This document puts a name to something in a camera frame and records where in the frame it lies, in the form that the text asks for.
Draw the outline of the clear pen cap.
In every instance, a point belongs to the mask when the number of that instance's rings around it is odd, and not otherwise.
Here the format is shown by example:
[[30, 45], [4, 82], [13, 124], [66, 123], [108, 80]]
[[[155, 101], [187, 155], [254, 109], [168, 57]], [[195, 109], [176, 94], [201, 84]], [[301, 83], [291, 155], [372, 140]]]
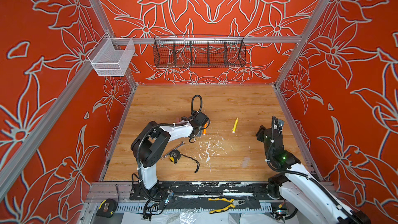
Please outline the clear pen cap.
[[246, 168], [249, 166], [251, 159], [249, 157], [245, 157], [241, 163], [242, 168]]

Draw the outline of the orange marker pen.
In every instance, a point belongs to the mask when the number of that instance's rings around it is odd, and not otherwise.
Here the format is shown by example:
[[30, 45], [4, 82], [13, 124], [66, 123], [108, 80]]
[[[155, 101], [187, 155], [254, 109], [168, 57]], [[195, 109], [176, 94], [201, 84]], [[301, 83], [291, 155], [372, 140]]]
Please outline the orange marker pen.
[[203, 130], [203, 135], [206, 135], [207, 127], [208, 127], [208, 123], [205, 124], [204, 130]]

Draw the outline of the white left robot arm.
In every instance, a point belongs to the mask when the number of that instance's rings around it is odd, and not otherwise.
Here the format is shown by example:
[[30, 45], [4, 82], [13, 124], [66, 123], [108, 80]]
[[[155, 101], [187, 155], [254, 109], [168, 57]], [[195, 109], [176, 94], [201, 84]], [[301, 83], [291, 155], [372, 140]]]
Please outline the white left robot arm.
[[149, 122], [131, 145], [137, 163], [138, 181], [145, 196], [155, 202], [166, 200], [168, 194], [157, 190], [157, 162], [169, 142], [188, 138], [190, 141], [201, 135], [210, 119], [202, 112], [183, 118], [177, 123]]

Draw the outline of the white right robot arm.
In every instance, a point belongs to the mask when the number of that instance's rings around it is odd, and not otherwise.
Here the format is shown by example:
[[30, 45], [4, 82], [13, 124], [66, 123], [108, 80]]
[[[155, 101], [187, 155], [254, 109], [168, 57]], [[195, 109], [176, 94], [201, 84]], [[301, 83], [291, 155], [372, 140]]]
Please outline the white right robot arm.
[[362, 211], [354, 211], [332, 195], [283, 145], [284, 121], [272, 117], [271, 127], [263, 125], [256, 133], [265, 150], [265, 162], [277, 172], [267, 183], [267, 194], [274, 200], [290, 202], [312, 224], [369, 224]]

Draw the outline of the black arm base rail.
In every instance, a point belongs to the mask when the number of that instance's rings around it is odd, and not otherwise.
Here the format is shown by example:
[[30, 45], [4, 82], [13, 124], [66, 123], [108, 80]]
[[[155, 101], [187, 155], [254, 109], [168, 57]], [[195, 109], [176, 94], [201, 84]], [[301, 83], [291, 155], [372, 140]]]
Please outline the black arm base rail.
[[238, 197], [255, 200], [276, 200], [271, 198], [266, 182], [250, 181], [160, 181], [149, 192], [171, 190], [174, 196], [199, 197]]

